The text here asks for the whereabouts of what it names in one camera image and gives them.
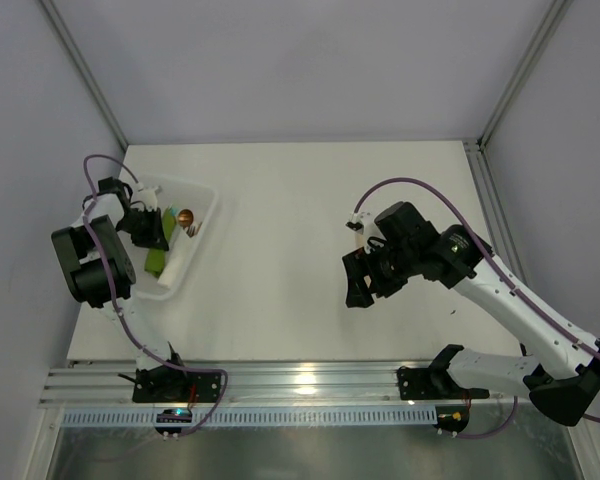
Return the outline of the green paper napkin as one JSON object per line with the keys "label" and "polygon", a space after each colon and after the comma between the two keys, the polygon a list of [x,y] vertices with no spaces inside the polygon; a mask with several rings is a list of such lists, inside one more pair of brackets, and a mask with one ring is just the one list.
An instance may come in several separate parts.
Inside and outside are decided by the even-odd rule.
{"label": "green paper napkin", "polygon": [[148,232],[147,249],[144,271],[158,278],[166,263],[166,253],[170,249],[170,240],[176,227],[176,215],[168,211],[168,207],[161,211],[148,211],[145,213]]}

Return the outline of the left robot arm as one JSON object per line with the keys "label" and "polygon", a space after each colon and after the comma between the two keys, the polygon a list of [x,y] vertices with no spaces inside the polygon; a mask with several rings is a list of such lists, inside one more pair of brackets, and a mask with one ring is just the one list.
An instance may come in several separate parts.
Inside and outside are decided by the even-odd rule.
{"label": "left robot arm", "polygon": [[136,403],[180,401],[189,382],[172,345],[141,310],[136,272],[119,234],[132,244],[161,253],[169,250],[158,208],[135,207],[132,187],[113,177],[100,180],[83,201],[80,219],[52,233],[51,240],[68,289],[119,327],[135,348],[132,399]]}

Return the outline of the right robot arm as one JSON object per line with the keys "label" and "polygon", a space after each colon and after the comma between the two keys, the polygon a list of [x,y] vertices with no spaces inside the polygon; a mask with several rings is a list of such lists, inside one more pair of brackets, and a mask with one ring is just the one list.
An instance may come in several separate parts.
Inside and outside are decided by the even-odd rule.
{"label": "right robot arm", "polygon": [[600,392],[600,337],[550,308],[468,227],[439,232],[409,202],[378,215],[355,212],[347,227],[361,239],[343,256],[349,308],[368,308],[413,277],[468,299],[521,343],[523,356],[486,354],[449,344],[424,368],[398,371],[404,399],[528,399],[550,420],[575,426]]}

